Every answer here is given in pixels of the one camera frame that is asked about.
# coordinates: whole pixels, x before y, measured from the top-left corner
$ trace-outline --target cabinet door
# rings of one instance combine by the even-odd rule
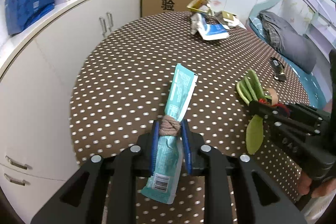
[[[13,209],[26,224],[31,222],[33,216],[64,184],[64,181],[41,179],[4,166],[1,166],[0,170],[1,189]]]
[[[55,68],[69,99],[85,59],[104,38],[99,17],[106,20],[101,0],[87,0],[56,19],[36,37],[38,47]]]
[[[106,12],[111,13],[114,31],[140,18],[140,0],[101,0]]]
[[[69,96],[31,41],[0,81],[0,163],[67,180],[78,169],[69,130]],[[11,165],[27,165],[27,169]]]

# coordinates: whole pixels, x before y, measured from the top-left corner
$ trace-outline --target gray blanket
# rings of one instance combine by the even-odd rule
[[[272,12],[261,12],[261,21],[268,34],[269,44],[280,54],[311,73],[316,64],[312,42],[299,35],[283,18]]]

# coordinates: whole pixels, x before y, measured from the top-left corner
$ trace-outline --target chinese character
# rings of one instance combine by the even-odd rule
[[[164,10],[174,11],[174,2],[172,0],[162,0],[161,8]]]

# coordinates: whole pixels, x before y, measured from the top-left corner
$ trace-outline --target blue and white package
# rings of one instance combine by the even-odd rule
[[[198,76],[181,64],[175,68],[165,114],[181,122],[189,105]],[[156,201],[172,204],[181,173],[183,148],[180,137],[161,136],[157,146],[154,175],[141,193]]]
[[[224,25],[220,24],[208,24],[206,18],[201,13],[195,13],[191,16],[191,34],[194,35],[199,32],[204,40],[217,40],[229,37],[228,31]]]
[[[55,0],[5,0],[9,35],[20,33],[54,9]]]

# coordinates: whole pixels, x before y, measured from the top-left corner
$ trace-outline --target silver screw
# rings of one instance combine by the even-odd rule
[[[203,145],[201,146],[201,150],[202,150],[203,152],[209,152],[209,151],[211,150],[211,146],[210,146],[210,145],[207,145],[207,144],[203,144]]]
[[[101,161],[101,156],[99,156],[99,155],[93,155],[91,157],[91,161],[94,162],[94,163],[100,162]]]
[[[246,154],[242,154],[239,158],[243,162],[249,162],[250,161],[250,157]]]
[[[138,146],[138,145],[133,145],[133,146],[131,146],[131,151],[132,151],[133,153],[140,152],[140,150],[141,150],[141,147]]]

